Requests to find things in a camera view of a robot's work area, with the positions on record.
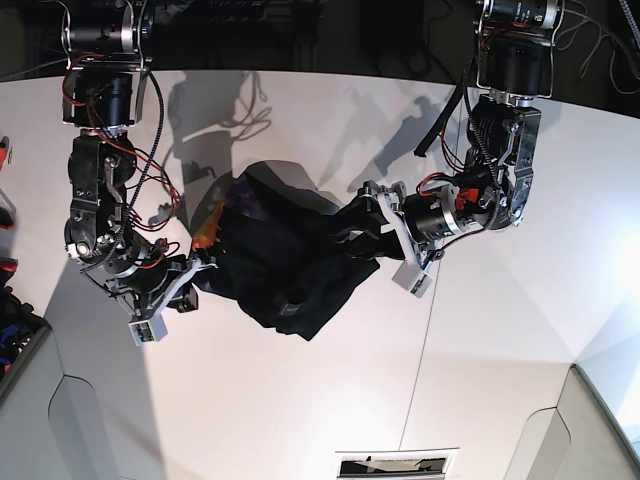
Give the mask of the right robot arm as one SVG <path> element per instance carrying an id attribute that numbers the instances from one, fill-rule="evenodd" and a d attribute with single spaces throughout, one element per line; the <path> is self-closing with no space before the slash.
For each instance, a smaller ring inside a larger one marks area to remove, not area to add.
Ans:
<path id="1" fill-rule="evenodd" d="M 154 14 L 152 1 L 87 1 L 66 8 L 61 25 L 62 120 L 79 130 L 68 159 L 65 247 L 83 275 L 107 274 L 100 289 L 138 326 L 166 308 L 196 310 L 192 279 L 214 264 L 203 249 L 170 254 L 167 239 L 149 241 L 166 223 L 145 223 L 134 210 L 146 182 L 173 187 L 154 152 L 128 137 L 142 118 L 146 86 L 157 82 L 149 68 Z"/>

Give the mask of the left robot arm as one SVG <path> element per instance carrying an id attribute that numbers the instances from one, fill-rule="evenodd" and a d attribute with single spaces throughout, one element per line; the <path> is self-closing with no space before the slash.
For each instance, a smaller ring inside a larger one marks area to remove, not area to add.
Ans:
<path id="1" fill-rule="evenodd" d="M 541 112 L 552 95 L 562 1 L 481 1 L 475 48 L 462 79 L 414 153 L 444 142 L 458 104 L 467 112 L 469 148 L 441 150 L 449 172 L 427 175 L 413 194 L 401 182 L 367 181 L 331 219 L 329 237 L 356 258 L 402 259 L 427 272 L 447 248 L 522 220 L 533 182 Z"/>

